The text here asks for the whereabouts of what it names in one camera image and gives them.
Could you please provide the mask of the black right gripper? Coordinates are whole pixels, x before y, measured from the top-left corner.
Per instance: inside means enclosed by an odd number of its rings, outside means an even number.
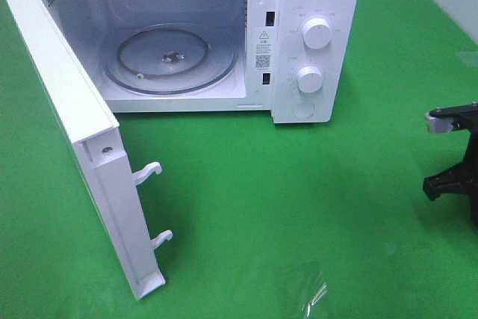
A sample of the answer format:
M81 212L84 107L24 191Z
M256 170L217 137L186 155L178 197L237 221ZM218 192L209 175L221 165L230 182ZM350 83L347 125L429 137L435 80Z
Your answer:
M426 177L423 191L431 201L444 193L468 195L471 221L477 224L477 103L436 108L427 113L440 118L453 117L459 131L468 130L470 137L462 161L439 174Z

